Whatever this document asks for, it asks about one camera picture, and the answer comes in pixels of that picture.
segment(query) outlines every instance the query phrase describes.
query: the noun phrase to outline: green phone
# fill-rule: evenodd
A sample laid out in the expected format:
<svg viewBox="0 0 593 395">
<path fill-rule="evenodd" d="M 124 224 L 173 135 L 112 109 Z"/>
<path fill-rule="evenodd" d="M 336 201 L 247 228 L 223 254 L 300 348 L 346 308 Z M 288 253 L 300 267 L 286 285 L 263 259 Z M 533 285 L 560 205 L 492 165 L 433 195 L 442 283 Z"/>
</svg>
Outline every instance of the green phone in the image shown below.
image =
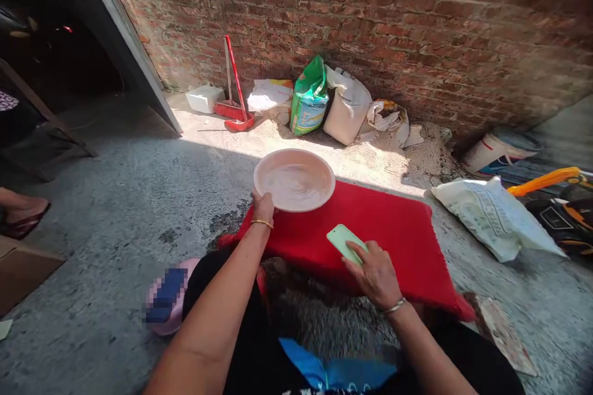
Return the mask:
<svg viewBox="0 0 593 395">
<path fill-rule="evenodd" d="M 369 251 L 364 242 L 356 237 L 349 229 L 343 224 L 338 224 L 335 228 L 327 234 L 327 239 L 336 247 L 342 256 L 350 259 L 352 262 L 362 265 L 362 261 L 356 253 L 348 248 L 346 241 L 352 241 L 360 245 L 365 251 Z"/>
</svg>

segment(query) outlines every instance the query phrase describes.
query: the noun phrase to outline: hand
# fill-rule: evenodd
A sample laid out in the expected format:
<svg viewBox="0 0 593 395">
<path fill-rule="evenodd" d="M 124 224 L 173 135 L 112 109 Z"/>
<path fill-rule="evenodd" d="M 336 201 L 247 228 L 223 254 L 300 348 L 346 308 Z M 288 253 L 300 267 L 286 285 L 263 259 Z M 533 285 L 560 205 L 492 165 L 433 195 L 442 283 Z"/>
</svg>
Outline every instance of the hand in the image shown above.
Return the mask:
<svg viewBox="0 0 593 395">
<path fill-rule="evenodd" d="M 369 252 L 354 242 L 346 241 L 348 248 L 363 261 L 362 267 L 344 257 L 342 262 L 356 278 L 366 297 L 378 309 L 391 309 L 402 298 L 393 263 L 389 253 L 382 250 L 375 241 L 367 241 L 365 244 Z"/>
<path fill-rule="evenodd" d="M 251 197 L 253 198 L 253 219 L 261 219 L 274 225 L 272 194 L 264 193 L 263 196 L 260 196 L 254 188 Z"/>
</svg>

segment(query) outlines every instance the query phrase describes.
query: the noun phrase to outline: white styrofoam box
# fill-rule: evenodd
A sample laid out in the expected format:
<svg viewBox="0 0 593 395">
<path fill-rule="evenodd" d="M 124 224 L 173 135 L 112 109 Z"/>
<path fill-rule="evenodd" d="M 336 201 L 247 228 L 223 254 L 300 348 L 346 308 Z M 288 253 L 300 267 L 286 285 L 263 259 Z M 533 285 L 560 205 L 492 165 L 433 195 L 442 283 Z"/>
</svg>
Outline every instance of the white styrofoam box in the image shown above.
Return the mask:
<svg viewBox="0 0 593 395">
<path fill-rule="evenodd" d="M 224 90 L 204 85 L 185 93 L 191 109 L 206 114 L 214 113 L 216 102 L 224 100 Z"/>
</svg>

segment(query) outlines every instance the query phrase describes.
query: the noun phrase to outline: red cloth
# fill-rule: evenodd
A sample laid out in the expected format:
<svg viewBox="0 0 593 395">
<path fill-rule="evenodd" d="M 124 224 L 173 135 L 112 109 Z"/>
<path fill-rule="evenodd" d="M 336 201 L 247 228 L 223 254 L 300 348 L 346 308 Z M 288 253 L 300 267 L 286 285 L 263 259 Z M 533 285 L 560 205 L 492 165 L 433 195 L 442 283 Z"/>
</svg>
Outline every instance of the red cloth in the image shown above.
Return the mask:
<svg viewBox="0 0 593 395">
<path fill-rule="evenodd" d="M 249 209 L 239 232 L 219 239 L 237 243 L 251 225 Z M 462 321 L 473 321 L 470 305 L 454 289 L 431 224 L 432 209 L 419 201 L 336 181 L 331 199 L 307 213 L 279 212 L 266 247 L 267 257 L 281 257 L 330 287 L 362 296 L 326 235 L 344 224 L 363 241 L 376 240 L 389 252 L 404 296 L 440 307 Z"/>
</svg>

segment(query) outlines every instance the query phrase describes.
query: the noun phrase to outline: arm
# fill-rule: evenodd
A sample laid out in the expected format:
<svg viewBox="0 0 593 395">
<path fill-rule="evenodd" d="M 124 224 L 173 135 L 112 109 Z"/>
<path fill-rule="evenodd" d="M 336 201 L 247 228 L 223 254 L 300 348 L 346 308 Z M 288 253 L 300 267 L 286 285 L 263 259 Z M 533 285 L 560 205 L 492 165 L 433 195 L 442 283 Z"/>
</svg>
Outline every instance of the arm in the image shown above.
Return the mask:
<svg viewBox="0 0 593 395">
<path fill-rule="evenodd" d="M 253 193 L 254 219 L 272 223 L 274 205 Z M 251 295 L 270 228 L 253 224 L 210 281 L 169 347 L 145 395 L 222 394 L 237 335 Z"/>
<path fill-rule="evenodd" d="M 394 307 L 402 299 L 389 253 L 375 241 L 366 243 L 369 252 L 347 242 L 363 261 L 362 267 L 342 258 L 346 268 L 356 278 L 361 289 L 380 310 Z M 409 302 L 387 316 L 400 339 L 408 359 L 428 395 L 476 394 L 465 377 L 451 362 L 426 328 Z"/>
</svg>

